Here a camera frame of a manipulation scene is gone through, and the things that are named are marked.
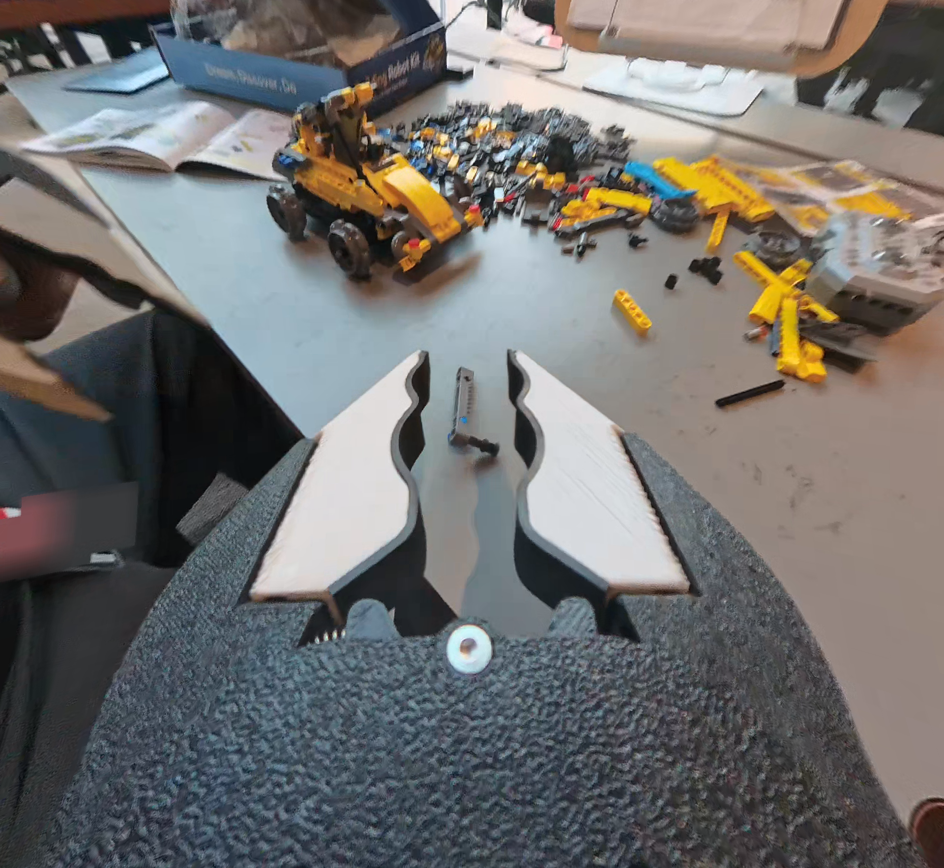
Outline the heap of yellow beams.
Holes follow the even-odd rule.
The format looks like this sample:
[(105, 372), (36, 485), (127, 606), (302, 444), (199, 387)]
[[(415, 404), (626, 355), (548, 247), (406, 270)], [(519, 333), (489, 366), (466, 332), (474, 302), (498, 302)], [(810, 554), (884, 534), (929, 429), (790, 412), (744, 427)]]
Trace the heap of yellow beams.
[(762, 288), (749, 321), (770, 328), (767, 342), (781, 375), (819, 385), (830, 366), (856, 372), (876, 360), (868, 331), (840, 319), (806, 289), (809, 260), (803, 258), (780, 273), (746, 250), (738, 251), (734, 262)]

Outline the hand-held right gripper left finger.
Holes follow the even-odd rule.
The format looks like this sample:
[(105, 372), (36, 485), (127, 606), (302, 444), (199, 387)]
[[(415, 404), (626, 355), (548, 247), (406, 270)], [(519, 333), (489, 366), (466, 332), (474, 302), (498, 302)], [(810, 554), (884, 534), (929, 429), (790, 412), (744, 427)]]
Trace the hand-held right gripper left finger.
[(247, 594), (251, 601), (398, 602), (423, 579), (413, 467), (426, 446), (430, 355), (415, 351), (313, 440)]

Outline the yellow toy vehicle model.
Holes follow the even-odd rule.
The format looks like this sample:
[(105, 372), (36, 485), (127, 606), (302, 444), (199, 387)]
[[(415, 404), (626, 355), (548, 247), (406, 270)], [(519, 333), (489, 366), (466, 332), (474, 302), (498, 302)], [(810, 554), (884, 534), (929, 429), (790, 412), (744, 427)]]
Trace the yellow toy vehicle model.
[(369, 280), (376, 260), (409, 272), (484, 225), (478, 203), (445, 195), (386, 143), (367, 116), (374, 94), (372, 83), (359, 83), (298, 106), (273, 158), (282, 182), (266, 196), (294, 244), (310, 225), (326, 225), (330, 256), (353, 282)]

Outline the grey battery hub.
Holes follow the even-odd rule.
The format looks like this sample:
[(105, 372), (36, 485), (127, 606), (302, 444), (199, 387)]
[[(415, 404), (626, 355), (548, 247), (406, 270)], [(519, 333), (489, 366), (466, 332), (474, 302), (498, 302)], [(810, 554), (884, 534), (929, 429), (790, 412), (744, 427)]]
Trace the grey battery hub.
[(943, 300), (943, 216), (913, 222), (833, 215), (812, 241), (805, 291), (841, 320), (880, 334), (910, 326)]

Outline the blue kit box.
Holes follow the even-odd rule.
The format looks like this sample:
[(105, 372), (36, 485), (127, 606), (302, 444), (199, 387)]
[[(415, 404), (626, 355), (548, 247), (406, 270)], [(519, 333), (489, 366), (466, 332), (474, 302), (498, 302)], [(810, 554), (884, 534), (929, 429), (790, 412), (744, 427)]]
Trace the blue kit box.
[(378, 0), (395, 17), (403, 36), (382, 52), (348, 68), (332, 68), (215, 45), (183, 41), (170, 21), (153, 29), (162, 59), (175, 82), (195, 91), (291, 112), (335, 90), (372, 83), (372, 118), (381, 117), (442, 83), (446, 36), (428, 0)]

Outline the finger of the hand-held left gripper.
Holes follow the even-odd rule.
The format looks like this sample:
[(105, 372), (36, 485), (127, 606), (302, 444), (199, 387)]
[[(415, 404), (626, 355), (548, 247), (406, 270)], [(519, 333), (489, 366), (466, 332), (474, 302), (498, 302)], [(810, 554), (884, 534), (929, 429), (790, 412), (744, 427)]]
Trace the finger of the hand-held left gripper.
[(2, 306), (22, 296), (17, 265), (42, 263), (77, 277), (126, 311), (152, 308), (208, 327), (208, 321), (62, 162), (1, 152)]
[(112, 413), (74, 388), (22, 344), (1, 338), (1, 390), (78, 419), (107, 422)]

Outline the wooden document stand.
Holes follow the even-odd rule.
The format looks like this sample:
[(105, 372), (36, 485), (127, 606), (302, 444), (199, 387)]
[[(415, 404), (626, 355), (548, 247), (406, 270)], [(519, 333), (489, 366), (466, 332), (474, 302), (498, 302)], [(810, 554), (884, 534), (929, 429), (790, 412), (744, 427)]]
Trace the wooden document stand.
[(845, 14), (836, 27), (832, 42), (823, 50), (795, 49), (774, 54), (745, 48), (708, 48), (705, 45), (669, 45), (651, 38), (611, 38), (593, 30), (580, 30), (568, 24), (571, 0), (557, 0), (556, 28), (572, 48), (626, 59), (629, 68), (620, 80), (613, 80), (603, 93), (633, 99), (648, 99), (635, 94), (634, 86), (658, 88), (666, 83), (678, 90), (702, 91), (705, 75), (715, 74), (724, 83), (726, 76), (747, 76), (750, 72), (777, 73), (806, 78), (822, 75), (841, 66), (863, 46), (877, 26), (890, 0), (849, 0)]

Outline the dark grey rack piece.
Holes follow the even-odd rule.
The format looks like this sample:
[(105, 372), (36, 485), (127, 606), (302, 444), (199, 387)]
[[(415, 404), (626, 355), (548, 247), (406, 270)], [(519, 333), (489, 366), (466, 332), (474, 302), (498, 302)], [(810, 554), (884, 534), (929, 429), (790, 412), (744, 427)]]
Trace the dark grey rack piece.
[(475, 430), (475, 375), (473, 370), (459, 366), (455, 378), (453, 418), (447, 443), (454, 449), (476, 449), (489, 458), (501, 450), (498, 442), (480, 436)]

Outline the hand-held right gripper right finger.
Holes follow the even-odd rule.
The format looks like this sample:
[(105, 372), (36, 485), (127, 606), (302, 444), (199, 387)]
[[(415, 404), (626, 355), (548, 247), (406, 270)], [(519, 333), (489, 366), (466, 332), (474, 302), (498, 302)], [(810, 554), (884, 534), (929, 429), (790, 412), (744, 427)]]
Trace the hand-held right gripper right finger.
[(626, 432), (529, 355), (507, 353), (515, 565), (538, 597), (684, 595), (693, 582)]

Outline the yellow black sticker sheet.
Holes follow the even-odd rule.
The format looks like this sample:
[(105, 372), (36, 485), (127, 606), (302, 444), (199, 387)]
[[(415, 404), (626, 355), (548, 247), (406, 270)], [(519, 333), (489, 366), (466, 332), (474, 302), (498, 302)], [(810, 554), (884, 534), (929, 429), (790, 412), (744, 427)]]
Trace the yellow black sticker sheet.
[(904, 222), (937, 219), (943, 213), (942, 197), (883, 177), (856, 161), (790, 167), (729, 162), (727, 166), (803, 237), (817, 236), (831, 217), (844, 213)]

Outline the instruction booklet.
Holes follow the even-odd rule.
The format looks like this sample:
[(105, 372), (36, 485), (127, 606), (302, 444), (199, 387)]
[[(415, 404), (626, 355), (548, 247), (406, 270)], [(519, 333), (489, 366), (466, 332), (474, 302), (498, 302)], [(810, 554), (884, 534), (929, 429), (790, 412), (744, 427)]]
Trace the instruction booklet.
[(237, 118), (204, 100), (129, 111), (104, 109), (20, 148), (80, 165), (178, 172), (207, 167), (260, 180), (282, 178), (273, 167), (289, 143), (292, 119), (268, 110)]

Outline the blue brick separator tool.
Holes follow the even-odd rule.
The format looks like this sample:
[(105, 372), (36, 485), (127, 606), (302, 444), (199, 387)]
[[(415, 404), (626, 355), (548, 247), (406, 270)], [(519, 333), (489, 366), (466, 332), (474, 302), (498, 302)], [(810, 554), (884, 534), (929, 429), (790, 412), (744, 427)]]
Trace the blue brick separator tool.
[(692, 201), (697, 195), (696, 190), (678, 187), (648, 164), (628, 162), (622, 173), (661, 201)]

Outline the black axle rod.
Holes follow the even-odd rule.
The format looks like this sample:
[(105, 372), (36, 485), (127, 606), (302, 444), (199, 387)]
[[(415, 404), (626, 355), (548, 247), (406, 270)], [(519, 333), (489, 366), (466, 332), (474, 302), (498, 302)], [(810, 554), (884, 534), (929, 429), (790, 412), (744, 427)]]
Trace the black axle rod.
[(778, 379), (720, 397), (714, 401), (714, 405), (718, 409), (733, 408), (739, 404), (751, 402), (766, 397), (767, 395), (773, 395), (775, 393), (781, 392), (784, 390), (784, 388), (785, 379)]

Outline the dark blue flat sheet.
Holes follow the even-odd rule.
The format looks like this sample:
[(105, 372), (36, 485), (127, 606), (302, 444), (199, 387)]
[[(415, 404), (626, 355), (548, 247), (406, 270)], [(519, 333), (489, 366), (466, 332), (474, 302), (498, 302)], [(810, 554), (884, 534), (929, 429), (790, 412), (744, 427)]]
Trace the dark blue flat sheet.
[(112, 60), (63, 86), (76, 93), (134, 95), (170, 78), (159, 49), (143, 48)]

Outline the grey wheel hub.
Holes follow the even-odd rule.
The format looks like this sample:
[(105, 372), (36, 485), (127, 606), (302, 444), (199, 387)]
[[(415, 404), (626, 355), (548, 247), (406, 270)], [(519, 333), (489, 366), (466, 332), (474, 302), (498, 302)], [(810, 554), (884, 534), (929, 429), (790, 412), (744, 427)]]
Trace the grey wheel hub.
[(791, 232), (762, 229), (748, 236), (744, 250), (749, 251), (773, 272), (783, 272), (804, 258), (803, 240)]
[(654, 198), (649, 218), (660, 230), (672, 235), (686, 235), (693, 231), (701, 220), (697, 206), (688, 199)]

